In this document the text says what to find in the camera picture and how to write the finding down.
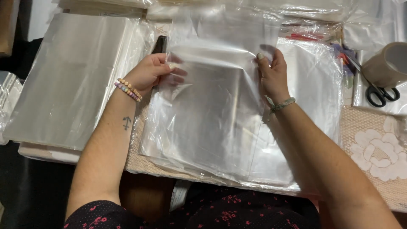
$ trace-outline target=tattoo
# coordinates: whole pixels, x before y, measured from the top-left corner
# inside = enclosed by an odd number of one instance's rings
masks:
[[[130,119],[130,117],[124,117],[123,118],[123,121],[126,121],[126,125],[123,125],[124,127],[125,127],[125,130],[127,130],[127,128],[129,128],[129,122],[131,123],[131,119]]]

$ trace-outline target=fingernail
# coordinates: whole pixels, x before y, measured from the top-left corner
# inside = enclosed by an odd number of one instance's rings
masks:
[[[171,63],[171,64],[168,65],[168,67],[170,67],[170,69],[174,69],[174,68],[177,67],[177,64]]]
[[[263,59],[263,58],[264,58],[263,53],[258,53],[258,54],[257,54],[257,59]]]

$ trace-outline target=braided friendship bracelet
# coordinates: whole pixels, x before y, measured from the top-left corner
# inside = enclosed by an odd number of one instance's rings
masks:
[[[271,100],[268,96],[264,96],[266,97],[267,101],[270,103],[271,105],[271,109],[270,109],[270,114],[269,114],[269,118],[267,119],[267,121],[270,121],[270,115],[273,114],[274,112],[283,109],[284,107],[292,104],[295,102],[295,98],[291,97],[289,99],[287,99],[286,101],[279,103],[277,105],[274,105],[273,100]]]
[[[120,79],[120,78],[117,80],[119,82],[114,83],[114,85],[116,87],[118,87],[119,89],[121,89],[126,94],[128,94],[131,98],[133,98],[137,102],[140,102],[143,99],[143,97],[140,95],[140,93],[138,93],[138,91],[136,89],[134,89],[131,86],[131,84],[129,84],[127,81],[125,81],[124,79]]]

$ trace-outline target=hand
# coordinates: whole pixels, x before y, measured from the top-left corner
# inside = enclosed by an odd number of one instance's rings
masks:
[[[281,51],[275,49],[274,60],[271,63],[271,67],[268,58],[262,53],[257,54],[257,62],[261,72],[261,89],[264,94],[272,99],[274,104],[282,103],[286,99],[289,99],[287,63]]]
[[[167,75],[175,65],[165,64],[165,53],[151,54],[144,57],[124,78],[141,96],[146,95],[160,81],[160,76]]]

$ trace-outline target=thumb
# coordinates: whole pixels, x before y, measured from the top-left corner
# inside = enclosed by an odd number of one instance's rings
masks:
[[[257,63],[263,78],[266,78],[271,71],[269,59],[265,57],[263,53],[259,53],[257,54]]]
[[[153,74],[156,76],[159,75],[166,75],[172,72],[175,69],[174,64],[161,64],[160,66],[155,66],[153,70]]]

